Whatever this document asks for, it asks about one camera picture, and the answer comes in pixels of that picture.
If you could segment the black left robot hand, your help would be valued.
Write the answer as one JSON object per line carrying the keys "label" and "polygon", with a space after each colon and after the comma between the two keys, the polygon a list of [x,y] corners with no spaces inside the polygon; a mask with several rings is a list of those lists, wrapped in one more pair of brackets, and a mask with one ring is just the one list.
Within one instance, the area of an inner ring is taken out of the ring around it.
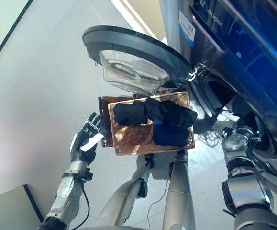
{"label": "black left robot hand", "polygon": [[100,115],[93,112],[76,133],[70,145],[70,161],[83,161],[90,165],[96,157],[98,142],[104,138],[106,129]]}

